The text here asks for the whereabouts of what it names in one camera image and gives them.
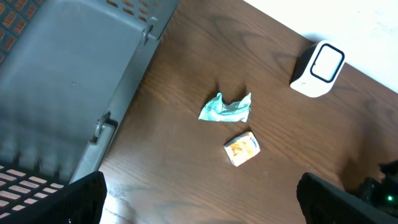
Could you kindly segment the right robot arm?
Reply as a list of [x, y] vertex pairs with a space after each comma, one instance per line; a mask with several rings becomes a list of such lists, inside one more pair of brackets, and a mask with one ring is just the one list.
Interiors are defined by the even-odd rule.
[[366, 178], [358, 189], [358, 198], [386, 213], [397, 213], [397, 161], [379, 167], [384, 178]]

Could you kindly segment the small orange tissue pack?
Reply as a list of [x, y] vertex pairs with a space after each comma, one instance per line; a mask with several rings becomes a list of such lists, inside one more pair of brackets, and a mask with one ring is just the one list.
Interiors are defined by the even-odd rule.
[[259, 143], [251, 131], [235, 137], [224, 145], [224, 149], [235, 167], [244, 164], [261, 151]]

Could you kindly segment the mint green packet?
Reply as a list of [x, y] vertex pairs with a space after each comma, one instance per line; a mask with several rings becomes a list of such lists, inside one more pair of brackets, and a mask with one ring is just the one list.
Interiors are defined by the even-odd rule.
[[246, 122], [251, 111], [251, 93], [242, 100], [227, 105], [223, 103], [222, 93], [218, 93], [202, 108], [198, 119], [216, 122]]

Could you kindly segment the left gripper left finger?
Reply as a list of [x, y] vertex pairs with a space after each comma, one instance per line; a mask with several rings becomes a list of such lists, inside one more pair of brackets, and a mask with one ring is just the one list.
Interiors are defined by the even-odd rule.
[[1, 223], [99, 223], [106, 194], [100, 171], [71, 184], [8, 172], [1, 177]]

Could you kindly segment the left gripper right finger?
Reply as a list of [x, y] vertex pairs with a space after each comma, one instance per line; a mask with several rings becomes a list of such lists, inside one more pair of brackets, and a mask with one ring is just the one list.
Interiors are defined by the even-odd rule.
[[397, 223], [396, 217], [361, 201], [313, 173], [303, 174], [296, 193], [307, 223]]

